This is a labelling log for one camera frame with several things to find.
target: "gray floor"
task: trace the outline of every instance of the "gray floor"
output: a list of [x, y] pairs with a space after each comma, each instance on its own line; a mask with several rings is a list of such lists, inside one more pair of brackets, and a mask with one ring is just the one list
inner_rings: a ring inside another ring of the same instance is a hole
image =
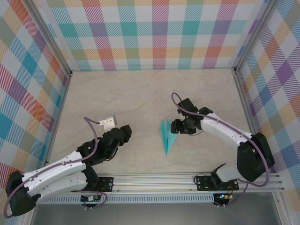
[[[229, 69], [75, 72], [50, 162], [92, 140], [84, 116], [102, 120], [110, 115], [117, 116], [118, 126], [131, 126], [132, 138], [112, 161], [94, 166], [98, 173], [204, 172], [236, 160], [236, 150], [205, 132], [196, 137], [179, 135], [165, 155], [161, 121], [179, 118], [171, 101], [173, 91], [248, 131]], [[101, 136], [103, 128], [95, 127]]]
[[81, 205], [41, 204], [32, 225], [279, 225], [271, 193], [250, 193], [239, 203], [217, 209], [212, 203], [105, 204], [96, 210]]

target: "marble table surface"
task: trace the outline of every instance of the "marble table surface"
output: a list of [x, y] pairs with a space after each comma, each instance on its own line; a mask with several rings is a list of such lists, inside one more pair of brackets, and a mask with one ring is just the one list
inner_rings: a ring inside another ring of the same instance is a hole
[[[118, 127], [129, 124], [132, 137], [97, 173], [183, 173], [211, 171], [236, 160], [237, 152], [213, 135], [178, 135], [165, 155], [161, 121], [179, 119], [171, 93], [206, 106], [234, 126], [248, 131], [246, 117], [229, 69], [124, 70], [74, 72], [50, 162], [86, 141], [93, 133], [87, 116], [103, 120], [115, 115]], [[104, 132], [95, 126], [98, 136]]]

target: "beige tabletop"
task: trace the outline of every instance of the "beige tabletop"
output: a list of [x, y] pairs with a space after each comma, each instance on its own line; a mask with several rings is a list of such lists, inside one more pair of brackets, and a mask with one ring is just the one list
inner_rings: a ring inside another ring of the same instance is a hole
[[[110, 115], [117, 117], [118, 127], [129, 124], [132, 137], [113, 160], [94, 166], [97, 173], [204, 172], [235, 161], [237, 151], [207, 132], [178, 135], [165, 155], [161, 121], [179, 119], [171, 101], [173, 91], [248, 131], [229, 69], [74, 72], [50, 162], [93, 139], [84, 116], [103, 120]], [[95, 128], [101, 136], [103, 128]]]

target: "robotic arm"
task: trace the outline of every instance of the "robotic arm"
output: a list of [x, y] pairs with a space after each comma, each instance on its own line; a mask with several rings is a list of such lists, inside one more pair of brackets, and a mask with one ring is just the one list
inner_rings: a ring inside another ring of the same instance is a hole
[[[181, 119], [172, 122], [172, 133], [192, 135], [196, 133], [197, 129], [207, 131], [237, 150], [237, 162], [222, 164], [211, 172], [211, 182], [215, 185], [216, 189], [218, 189], [218, 186], [238, 178], [244, 178], [251, 182], [255, 181], [266, 172], [262, 158], [246, 137], [251, 139], [259, 147], [267, 162], [268, 168], [274, 165], [273, 155], [267, 139], [263, 134], [257, 133], [254, 135], [231, 125], [226, 126], [224, 125], [225, 123], [222, 123], [224, 121], [213, 113], [212, 110], [206, 107], [198, 110], [189, 98], [182, 100], [178, 103], [178, 106], [185, 109], [185, 111], [178, 110], [178, 113], [181, 114]], [[206, 116], [196, 116], [186, 111]], [[237, 134], [232, 128], [238, 130], [242, 135]]]
[[[95, 148], [95, 139], [85, 142], [68, 156], [43, 168], [24, 174], [21, 174], [20, 171], [11, 173], [5, 189], [8, 197], [19, 185], [30, 179], [15, 192], [9, 201], [12, 216], [29, 212], [37, 203], [65, 192], [97, 191], [99, 178], [92, 166], [113, 159], [119, 147], [127, 143], [131, 137], [130, 126], [116, 128], [115, 121], [115, 117], [100, 121], [100, 125], [104, 126], [105, 133], [103, 137], [98, 137], [95, 153], [86, 160], [81, 161], [92, 153]], [[41, 171], [45, 172], [32, 179]]]

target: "purple cable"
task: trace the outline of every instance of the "purple cable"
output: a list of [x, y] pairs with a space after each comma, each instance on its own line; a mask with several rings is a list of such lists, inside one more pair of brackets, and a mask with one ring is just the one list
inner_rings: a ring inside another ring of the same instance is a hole
[[95, 210], [95, 209], [101, 207], [102, 205], [104, 205], [104, 203], [105, 203], [105, 202], [107, 201], [107, 199], [108, 199], [107, 194], [104, 193], [104, 192], [100, 192], [100, 191], [83, 191], [83, 190], [77, 190], [76, 192], [95, 193], [95, 194], [99, 194], [99, 193], [100, 193], [100, 194], [101, 194], [101, 197], [102, 197], [102, 195], [105, 196], [104, 201], [103, 201], [102, 203], [99, 203], [99, 204], [96, 205], [95, 207], [90, 208], [91, 210]]
[[[174, 95], [176, 95], [176, 96], [179, 98], [180, 101], [181, 101], [181, 98], [180, 98], [180, 96], [179, 96], [176, 92], [173, 92], [173, 93], [171, 94], [171, 98], [172, 98], [173, 103], [174, 103], [174, 104], [177, 106], [177, 108], [179, 108], [181, 111], [183, 111], [183, 112], [185, 112], [185, 113], [188, 113], [188, 114], [191, 114], [191, 115], [202, 116], [202, 117], [208, 118], [208, 119], [210, 119], [210, 120], [218, 121], [218, 120], [217, 120], [216, 118], [214, 118], [214, 117], [211, 117], [211, 116], [208, 116], [208, 115], [204, 115], [204, 114], [200, 114], [200, 113], [190, 112], [190, 111], [188, 111], [188, 110], [185, 110], [184, 108], [180, 107], [180, 106], [176, 103], [176, 101], [174, 100]], [[256, 187], [264, 187], [264, 186], [266, 186], [266, 185], [268, 184], [268, 182], [269, 182], [269, 179], [270, 179], [270, 172], [269, 172], [268, 165], [267, 165], [266, 159], [265, 159], [264, 156], [263, 156], [262, 151], [261, 151], [261, 150], [259, 149], [259, 147], [254, 143], [254, 141], [252, 141], [249, 137], [247, 137], [246, 135], [244, 135], [242, 132], [240, 132], [240, 131], [237, 130], [236, 128], [232, 127], [230, 124], [227, 124], [227, 123], [225, 123], [225, 122], [223, 122], [223, 121], [221, 121], [221, 120], [219, 120], [218, 122], [219, 122], [220, 124], [224, 125], [225, 127], [231, 129], [232, 131], [236, 132], [237, 134], [239, 134], [239, 135], [245, 137], [245, 138], [247, 139], [247, 141], [249, 141], [249, 142], [254, 146], [254, 148], [257, 150], [258, 154], [259, 154], [260, 157], [262, 158], [262, 162], [263, 162], [263, 165], [264, 165], [264, 167], [265, 167], [266, 175], [267, 175], [266, 181], [265, 181], [263, 184], [255, 184], [255, 183], [252, 183], [252, 182], [248, 182], [248, 181], [244, 181], [244, 180], [238, 179], [240, 182], [246, 183], [246, 187], [245, 187], [245, 189], [243, 190], [243, 192], [241, 193], [241, 195], [239, 196], [239, 198], [236, 199], [235, 201], [233, 201], [233, 202], [227, 204], [227, 206], [228, 206], [228, 205], [233, 205], [233, 204], [235, 204], [235, 203], [241, 198], [241, 196], [244, 195], [244, 193], [246, 192], [246, 190], [247, 190], [249, 184], [251, 184], [251, 185], [253, 185], [253, 186], [256, 186]]]
[[90, 126], [90, 128], [92, 129], [92, 131], [93, 131], [93, 133], [94, 133], [94, 136], [95, 136], [95, 147], [94, 147], [94, 150], [93, 150], [88, 156], [86, 156], [86, 157], [84, 157], [84, 158], [77, 159], [77, 160], [74, 160], [74, 161], [67, 161], [67, 162], [63, 162], [63, 163], [54, 164], [54, 165], [52, 165], [52, 166], [50, 166], [50, 167], [48, 167], [48, 168], [46, 168], [46, 169], [44, 169], [44, 170], [42, 170], [42, 171], [36, 173], [36, 174], [33, 175], [32, 177], [30, 177], [30, 178], [28, 178], [27, 180], [25, 180], [22, 184], [20, 184], [19, 186], [17, 186], [16, 189], [13, 190], [13, 192], [9, 195], [9, 197], [7, 198], [7, 200], [6, 200], [5, 204], [4, 204], [3, 215], [4, 215], [4, 218], [5, 218], [5, 219], [9, 219], [9, 218], [13, 217], [13, 215], [10, 215], [10, 216], [9, 216], [9, 215], [7, 214], [8, 204], [9, 204], [11, 198], [14, 196], [14, 194], [15, 194], [21, 187], [23, 187], [24, 184], [28, 183], [28, 182], [30, 181], [30, 179], [32, 179], [31, 181], [33, 181], [34, 178], [38, 177], [38, 176], [41, 175], [42, 173], [44, 173], [44, 172], [46, 172], [46, 171], [48, 171], [48, 170], [51, 170], [51, 169], [53, 169], [53, 168], [55, 168], [55, 167], [57, 167], [57, 166], [59, 166], [59, 165], [64, 165], [64, 164], [67, 165], [67, 164], [71, 164], [71, 163], [81, 162], [81, 161], [84, 161], [84, 160], [88, 159], [88, 158], [91, 157], [92, 155], [94, 155], [94, 153], [95, 153], [96, 150], [97, 150], [97, 146], [98, 146], [98, 138], [97, 138], [97, 133], [96, 133], [94, 127], [92, 126], [92, 124], [91, 124], [90, 122], [96, 123], [96, 124], [100, 124], [100, 123], [99, 123], [99, 122], [96, 122], [96, 121], [93, 121], [93, 120], [91, 120], [91, 119], [89, 119], [89, 118], [87, 118], [87, 117], [84, 117], [84, 119], [85, 119], [85, 121], [88, 123], [88, 125]]

